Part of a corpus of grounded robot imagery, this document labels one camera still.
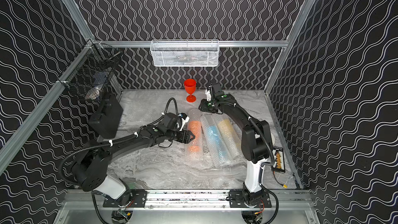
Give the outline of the bubble orange glass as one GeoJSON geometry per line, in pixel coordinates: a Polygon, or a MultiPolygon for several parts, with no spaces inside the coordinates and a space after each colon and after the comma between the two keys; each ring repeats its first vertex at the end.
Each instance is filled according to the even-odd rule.
{"type": "Polygon", "coordinates": [[[203,135],[201,112],[198,109],[191,109],[188,112],[188,130],[192,132],[195,139],[186,146],[186,155],[192,161],[199,161],[203,158],[203,135]]]}

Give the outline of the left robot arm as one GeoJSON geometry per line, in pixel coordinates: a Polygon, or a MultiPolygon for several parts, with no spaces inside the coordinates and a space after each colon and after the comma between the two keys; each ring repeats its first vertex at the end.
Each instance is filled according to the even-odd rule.
{"type": "Polygon", "coordinates": [[[107,174],[113,161],[134,151],[150,148],[164,141],[188,144],[195,139],[189,130],[147,125],[138,133],[100,144],[90,143],[65,157],[58,168],[60,177],[83,191],[96,191],[124,205],[129,189],[125,183],[107,174]]]}

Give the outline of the red plastic wine glass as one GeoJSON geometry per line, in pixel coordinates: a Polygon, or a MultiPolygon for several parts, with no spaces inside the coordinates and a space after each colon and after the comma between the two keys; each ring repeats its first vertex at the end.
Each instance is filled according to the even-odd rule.
{"type": "Polygon", "coordinates": [[[184,81],[184,89],[188,94],[186,101],[189,103],[193,103],[196,101],[196,97],[193,95],[196,91],[197,82],[194,79],[187,79],[184,81]]]}

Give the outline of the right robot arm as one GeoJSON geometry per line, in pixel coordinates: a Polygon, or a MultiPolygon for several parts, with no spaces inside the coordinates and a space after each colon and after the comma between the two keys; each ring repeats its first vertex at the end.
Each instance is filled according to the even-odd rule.
{"type": "Polygon", "coordinates": [[[265,166],[272,167],[275,164],[268,122],[250,115],[230,94],[210,101],[201,100],[199,110],[204,113],[225,114],[240,128],[240,148],[247,160],[247,174],[241,195],[247,206],[257,205],[267,195],[262,183],[263,170],[265,166]]]}

